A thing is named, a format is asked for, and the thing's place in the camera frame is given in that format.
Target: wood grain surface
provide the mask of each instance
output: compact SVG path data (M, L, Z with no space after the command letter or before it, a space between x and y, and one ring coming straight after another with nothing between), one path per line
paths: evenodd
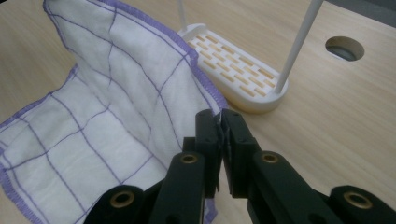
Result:
M125 1L180 29L177 1ZM0 5L0 122L56 90L74 59L41 1ZM281 71L308 0L184 2L188 23L209 29ZM325 48L333 36L360 42L356 62ZM244 118L263 150L282 154L324 194L336 186L371 191L396 209L396 29L325 2L291 70L276 110ZM214 223L251 223L246 200L232 199L222 171ZM28 223L0 190L0 223Z

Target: circular hole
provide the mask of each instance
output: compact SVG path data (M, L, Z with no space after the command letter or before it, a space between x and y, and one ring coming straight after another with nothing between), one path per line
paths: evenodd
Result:
M313 224L326 224L327 223L326 219L318 214L309 214L308 220Z
M134 201L134 193L131 191L121 191L113 195L110 199L111 206L122 208L128 206Z
M196 161L198 161L198 158L194 155L184 155L181 157L181 161L184 163L195 163Z
M354 191L344 193L344 199L360 209L370 209L373 207L372 202L368 198Z
M338 59L354 62L364 55L364 47L346 36L334 36L326 41L326 50Z
M262 154L262 160L268 163L276 163L278 158L273 154Z

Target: checkered towel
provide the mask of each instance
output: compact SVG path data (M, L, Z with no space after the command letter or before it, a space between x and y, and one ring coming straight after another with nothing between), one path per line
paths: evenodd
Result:
M164 178L183 137L195 136L195 114L227 105L197 53L138 9L111 0L44 9L77 65L0 124L0 183L33 223L83 223L108 189ZM207 204L206 222L214 215Z

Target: white pole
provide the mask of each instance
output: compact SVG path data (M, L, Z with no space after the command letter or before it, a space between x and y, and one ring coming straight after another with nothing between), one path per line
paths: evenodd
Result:
M178 16L181 23L181 30L187 31L186 15L184 14L183 0L177 0L178 2Z
M309 30L311 29L312 23L314 23L315 17L318 15L320 10L320 6L322 5L323 0L312 0L309 5L308 10L306 11L303 24L300 27L300 30L294 40L293 46L291 47L288 59L285 62L282 73L279 76L279 80L277 81L275 87L275 93L280 94L282 92L283 86L288 79L291 68L294 65L294 62L297 59L297 55L300 52L301 47L308 35Z

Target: screw hole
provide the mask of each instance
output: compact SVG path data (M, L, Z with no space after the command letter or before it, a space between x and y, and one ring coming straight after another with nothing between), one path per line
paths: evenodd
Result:
M373 207L372 202L367 197L354 191L344 193L344 199L360 209L370 209Z
M279 161L276 155L268 153L262 154L262 160L268 163L277 163Z
M181 161L183 163L187 163L187 164L195 163L196 161L198 161L198 157L196 157L195 155L192 155L192 154L188 154L188 155L182 156Z
M121 191L113 195L110 199L111 206L115 208L122 208L128 206L134 201L134 193L131 191Z

